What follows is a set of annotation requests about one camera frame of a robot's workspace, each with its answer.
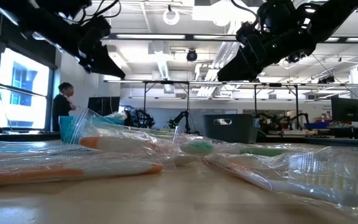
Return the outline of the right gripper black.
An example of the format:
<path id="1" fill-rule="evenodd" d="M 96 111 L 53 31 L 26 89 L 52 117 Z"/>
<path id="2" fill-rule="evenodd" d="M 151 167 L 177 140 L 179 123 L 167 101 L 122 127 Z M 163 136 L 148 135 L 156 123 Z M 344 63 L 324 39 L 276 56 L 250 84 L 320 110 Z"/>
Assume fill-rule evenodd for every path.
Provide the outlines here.
<path id="1" fill-rule="evenodd" d="M 267 67 L 287 57 L 297 62 L 310 55 L 316 42 L 303 25 L 307 12 L 295 9 L 291 0 L 267 0 L 253 23 L 245 22 L 236 33 L 244 47 L 218 72 L 220 82 L 252 81 Z"/>

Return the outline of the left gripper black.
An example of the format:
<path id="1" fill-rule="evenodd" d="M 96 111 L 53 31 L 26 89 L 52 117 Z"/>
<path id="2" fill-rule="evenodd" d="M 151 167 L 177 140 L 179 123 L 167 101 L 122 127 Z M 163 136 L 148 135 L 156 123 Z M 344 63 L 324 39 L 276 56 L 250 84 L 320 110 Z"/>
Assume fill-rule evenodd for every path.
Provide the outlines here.
<path id="1" fill-rule="evenodd" d="M 93 73 L 125 78 L 126 74 L 116 65 L 108 54 L 101 39 L 110 34 L 110 25 L 105 18 L 92 18 L 86 24 L 73 24 L 79 35 L 77 41 L 78 63 L 91 67 Z"/>

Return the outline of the green toothbrush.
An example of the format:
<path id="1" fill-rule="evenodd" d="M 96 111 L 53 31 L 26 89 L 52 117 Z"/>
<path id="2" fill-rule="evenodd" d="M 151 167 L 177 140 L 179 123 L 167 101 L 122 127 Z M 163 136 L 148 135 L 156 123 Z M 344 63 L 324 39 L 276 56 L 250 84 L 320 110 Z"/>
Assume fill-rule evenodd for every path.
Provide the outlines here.
<path id="1" fill-rule="evenodd" d="M 192 139 L 180 144 L 180 149 L 188 154 L 207 156 L 223 152 L 227 154 L 253 154 L 273 157 L 287 152 L 306 152 L 307 147 L 297 144 L 244 144 L 229 143 L 212 139 Z"/>
<path id="2" fill-rule="evenodd" d="M 129 129 L 134 131 L 141 131 L 144 133 L 154 134 L 158 136 L 173 136 L 174 134 L 185 134 L 181 127 L 176 127 L 175 129 L 155 129 L 155 128 L 138 128 L 134 126 L 128 126 Z"/>

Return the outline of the black monitor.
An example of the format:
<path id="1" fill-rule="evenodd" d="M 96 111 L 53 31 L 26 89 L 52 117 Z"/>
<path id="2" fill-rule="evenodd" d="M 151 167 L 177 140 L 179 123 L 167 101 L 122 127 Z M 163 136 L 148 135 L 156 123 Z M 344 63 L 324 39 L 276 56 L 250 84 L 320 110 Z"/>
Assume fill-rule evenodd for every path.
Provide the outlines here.
<path id="1" fill-rule="evenodd" d="M 88 109 L 101 116 L 107 116 L 119 110 L 120 97 L 89 97 Z"/>
<path id="2" fill-rule="evenodd" d="M 331 98 L 333 121 L 358 122 L 358 100 L 350 98 Z"/>

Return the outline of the person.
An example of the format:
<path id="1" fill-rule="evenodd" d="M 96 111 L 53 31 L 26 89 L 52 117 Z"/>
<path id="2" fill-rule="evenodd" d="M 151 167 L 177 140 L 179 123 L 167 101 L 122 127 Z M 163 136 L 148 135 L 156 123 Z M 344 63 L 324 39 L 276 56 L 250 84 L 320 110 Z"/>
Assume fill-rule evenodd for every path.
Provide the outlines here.
<path id="1" fill-rule="evenodd" d="M 74 87 L 68 82 L 63 82 L 58 86 L 59 94 L 52 102 L 52 131 L 59 132 L 59 117 L 68 116 L 70 111 L 76 110 L 76 106 L 71 102 L 70 97 L 74 95 Z"/>

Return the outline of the dark grey plastic bin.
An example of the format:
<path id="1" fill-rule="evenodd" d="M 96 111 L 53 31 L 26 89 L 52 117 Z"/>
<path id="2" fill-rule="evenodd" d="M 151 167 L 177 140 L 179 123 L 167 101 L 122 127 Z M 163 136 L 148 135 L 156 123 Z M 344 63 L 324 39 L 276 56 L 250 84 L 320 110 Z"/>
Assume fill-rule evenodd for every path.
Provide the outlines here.
<path id="1" fill-rule="evenodd" d="M 259 130 L 259 118 L 251 114 L 204 115 L 204 135 L 231 143 L 253 144 Z"/>

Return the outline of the teal plastic bin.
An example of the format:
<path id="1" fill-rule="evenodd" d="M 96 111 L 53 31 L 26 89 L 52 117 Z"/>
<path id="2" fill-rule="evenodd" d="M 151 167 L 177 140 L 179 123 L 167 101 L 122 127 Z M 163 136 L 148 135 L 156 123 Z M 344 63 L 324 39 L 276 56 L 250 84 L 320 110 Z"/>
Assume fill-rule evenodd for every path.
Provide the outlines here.
<path id="1" fill-rule="evenodd" d="M 97 117 L 92 115 L 96 121 L 102 121 L 104 123 L 113 123 L 118 125 L 123 125 L 123 119 L 115 119 L 112 117 Z M 74 116 L 61 116 L 59 117 L 59 128 L 60 128 L 60 136 L 61 140 L 64 143 L 71 143 L 72 137 L 74 135 L 75 123 L 74 121 L 76 118 Z"/>

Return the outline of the blue background crate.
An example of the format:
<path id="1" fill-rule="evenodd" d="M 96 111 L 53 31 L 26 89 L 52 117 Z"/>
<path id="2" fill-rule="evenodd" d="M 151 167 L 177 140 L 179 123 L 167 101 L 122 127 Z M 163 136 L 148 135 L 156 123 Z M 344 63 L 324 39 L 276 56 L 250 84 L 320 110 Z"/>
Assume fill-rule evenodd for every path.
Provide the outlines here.
<path id="1" fill-rule="evenodd" d="M 307 129 L 328 129 L 330 122 L 305 123 Z"/>

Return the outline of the background dark table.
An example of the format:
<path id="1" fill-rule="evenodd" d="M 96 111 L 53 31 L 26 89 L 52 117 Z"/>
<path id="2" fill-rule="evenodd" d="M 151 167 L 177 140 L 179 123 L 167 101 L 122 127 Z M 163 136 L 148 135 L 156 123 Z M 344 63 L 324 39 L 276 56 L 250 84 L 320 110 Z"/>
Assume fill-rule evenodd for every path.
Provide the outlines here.
<path id="1" fill-rule="evenodd" d="M 358 147 L 358 128 L 333 128 L 317 130 L 317 135 L 266 135 L 259 132 L 256 143 L 297 143 L 324 146 Z"/>

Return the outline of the teal plastic lid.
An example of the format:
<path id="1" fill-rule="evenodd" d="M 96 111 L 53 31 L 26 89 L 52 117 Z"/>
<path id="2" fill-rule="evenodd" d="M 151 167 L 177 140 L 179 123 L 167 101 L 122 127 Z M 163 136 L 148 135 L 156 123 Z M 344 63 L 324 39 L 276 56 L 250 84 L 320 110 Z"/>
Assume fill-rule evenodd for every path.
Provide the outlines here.
<path id="1" fill-rule="evenodd" d="M 7 142 L 0 141 L 0 156 L 6 154 L 24 154 L 24 153 L 55 153 L 86 151 L 87 147 L 65 144 L 63 142 Z"/>

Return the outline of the black rig frame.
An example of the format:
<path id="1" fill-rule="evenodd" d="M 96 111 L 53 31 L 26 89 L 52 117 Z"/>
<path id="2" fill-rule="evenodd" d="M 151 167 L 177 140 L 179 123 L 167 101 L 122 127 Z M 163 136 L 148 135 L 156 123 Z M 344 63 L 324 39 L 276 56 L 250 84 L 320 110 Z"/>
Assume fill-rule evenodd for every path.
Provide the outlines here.
<path id="1" fill-rule="evenodd" d="M 187 85 L 187 89 L 185 90 L 185 93 L 187 94 L 186 97 L 186 111 L 189 113 L 190 112 L 190 82 L 189 81 L 175 81 L 175 80 L 143 80 L 141 81 L 141 83 L 144 84 L 144 104 L 143 104 L 143 111 L 146 112 L 146 96 L 147 96 L 147 92 L 152 89 L 154 87 L 155 84 L 161 84 L 161 85 Z M 150 88 L 147 88 L 147 84 L 151 83 L 152 86 Z M 185 124 L 185 128 L 186 128 L 186 133 L 190 134 L 191 133 L 191 129 L 190 129 L 190 124 L 188 121 L 188 117 L 189 115 L 186 117 L 186 124 Z"/>
<path id="2" fill-rule="evenodd" d="M 262 86 L 263 88 L 265 87 L 269 87 L 269 88 L 281 88 L 281 87 L 285 87 L 290 93 L 292 93 L 295 96 L 295 111 L 296 111 L 296 129 L 300 128 L 299 125 L 299 94 L 298 94 L 298 88 L 299 88 L 299 84 L 297 83 L 245 83 L 245 82 L 229 82 L 229 84 L 233 84 L 233 85 L 239 85 L 239 86 L 243 86 L 243 85 L 249 85 L 249 86 L 253 86 L 254 89 L 254 109 L 255 109 L 255 113 L 257 113 L 257 95 L 258 95 L 258 91 L 257 91 L 257 87 L 258 86 Z"/>

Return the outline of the silver ceiling duct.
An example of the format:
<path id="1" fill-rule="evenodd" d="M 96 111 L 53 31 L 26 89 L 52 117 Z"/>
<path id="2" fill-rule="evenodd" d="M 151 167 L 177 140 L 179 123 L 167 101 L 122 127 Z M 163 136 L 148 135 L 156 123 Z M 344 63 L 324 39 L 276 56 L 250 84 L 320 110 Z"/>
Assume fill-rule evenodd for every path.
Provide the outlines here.
<path id="1" fill-rule="evenodd" d="M 155 54 L 156 63 L 158 66 L 158 70 L 161 74 L 163 80 L 169 79 L 169 71 L 168 71 L 168 58 L 169 55 L 164 54 L 162 51 L 157 52 Z"/>

